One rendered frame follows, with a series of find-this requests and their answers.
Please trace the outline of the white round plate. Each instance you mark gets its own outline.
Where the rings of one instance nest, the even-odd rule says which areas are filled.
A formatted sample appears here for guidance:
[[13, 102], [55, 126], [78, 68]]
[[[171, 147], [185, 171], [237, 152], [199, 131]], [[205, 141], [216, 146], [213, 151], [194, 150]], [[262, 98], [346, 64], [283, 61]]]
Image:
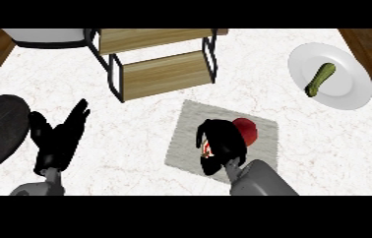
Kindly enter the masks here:
[[299, 90], [303, 91], [323, 63], [334, 65], [334, 72], [312, 100], [334, 109], [358, 109], [372, 98], [372, 80], [355, 58], [327, 44], [305, 43], [290, 52], [287, 68]]

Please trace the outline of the wooden tiered shelf black frame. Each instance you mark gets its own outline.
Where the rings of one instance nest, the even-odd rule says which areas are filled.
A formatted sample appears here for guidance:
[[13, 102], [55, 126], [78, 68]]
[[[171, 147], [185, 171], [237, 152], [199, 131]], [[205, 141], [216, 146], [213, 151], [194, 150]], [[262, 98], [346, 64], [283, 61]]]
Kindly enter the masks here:
[[[106, 72], [119, 102], [212, 84], [216, 78], [215, 42], [227, 29], [85, 29], [84, 40]], [[202, 39], [202, 49], [122, 64], [117, 53]]]

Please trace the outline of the green zucchini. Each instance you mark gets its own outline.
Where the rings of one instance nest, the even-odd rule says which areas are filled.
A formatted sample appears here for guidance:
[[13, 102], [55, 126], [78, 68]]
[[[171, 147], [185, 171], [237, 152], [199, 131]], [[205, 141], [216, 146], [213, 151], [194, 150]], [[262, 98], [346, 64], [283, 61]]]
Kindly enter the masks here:
[[334, 65], [332, 63], [323, 63], [318, 67], [318, 70], [312, 76], [311, 81], [308, 82], [303, 92], [306, 97], [314, 97], [318, 93], [320, 86], [326, 79], [334, 72]]

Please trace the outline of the dark grey round pan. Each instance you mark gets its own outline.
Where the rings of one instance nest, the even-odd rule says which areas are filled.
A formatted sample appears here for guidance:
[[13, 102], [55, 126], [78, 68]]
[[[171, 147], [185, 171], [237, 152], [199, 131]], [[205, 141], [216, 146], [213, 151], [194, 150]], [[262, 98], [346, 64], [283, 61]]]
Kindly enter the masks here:
[[0, 164], [16, 151], [29, 132], [30, 109], [13, 94], [0, 95]]

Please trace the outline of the grey woven placemat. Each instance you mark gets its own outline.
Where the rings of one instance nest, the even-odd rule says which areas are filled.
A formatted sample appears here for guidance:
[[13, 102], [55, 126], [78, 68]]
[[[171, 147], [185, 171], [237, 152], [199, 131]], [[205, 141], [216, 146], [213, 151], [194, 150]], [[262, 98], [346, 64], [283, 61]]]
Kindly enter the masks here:
[[200, 166], [202, 151], [196, 148], [197, 127], [206, 119], [233, 121], [236, 118], [246, 118], [256, 128], [256, 140], [246, 148], [246, 161], [243, 165], [247, 165], [252, 160], [259, 159], [268, 164], [272, 170], [277, 170], [277, 123], [265, 118], [237, 113], [191, 100], [182, 102], [163, 163], [190, 174], [205, 177]]

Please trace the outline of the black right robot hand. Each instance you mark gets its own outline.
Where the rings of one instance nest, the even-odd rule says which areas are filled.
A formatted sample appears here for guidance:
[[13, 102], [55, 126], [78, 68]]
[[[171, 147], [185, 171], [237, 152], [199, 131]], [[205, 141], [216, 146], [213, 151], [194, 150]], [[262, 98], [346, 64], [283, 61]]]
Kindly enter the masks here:
[[230, 160], [244, 163], [246, 145], [231, 121], [206, 119], [196, 131], [196, 148], [202, 148], [200, 166], [206, 176], [213, 175]]

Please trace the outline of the red frosted cupcake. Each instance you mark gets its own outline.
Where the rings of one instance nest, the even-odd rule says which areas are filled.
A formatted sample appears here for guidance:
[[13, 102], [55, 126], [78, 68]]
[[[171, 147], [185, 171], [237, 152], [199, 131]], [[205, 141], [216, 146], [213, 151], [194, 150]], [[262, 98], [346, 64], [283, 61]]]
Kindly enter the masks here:
[[196, 147], [202, 148], [202, 157], [239, 156], [244, 158], [246, 148], [258, 137], [256, 127], [246, 118], [231, 121], [206, 119], [197, 128]]

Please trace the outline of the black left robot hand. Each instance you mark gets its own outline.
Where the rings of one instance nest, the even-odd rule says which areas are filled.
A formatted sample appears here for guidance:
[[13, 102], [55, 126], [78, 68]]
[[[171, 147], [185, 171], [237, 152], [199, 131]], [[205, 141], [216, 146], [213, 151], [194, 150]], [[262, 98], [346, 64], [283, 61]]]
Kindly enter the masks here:
[[38, 175], [44, 176], [50, 168], [58, 171], [66, 169], [84, 133], [88, 114], [85, 99], [78, 101], [64, 121], [54, 128], [38, 111], [29, 113], [30, 139], [39, 149], [33, 168]]

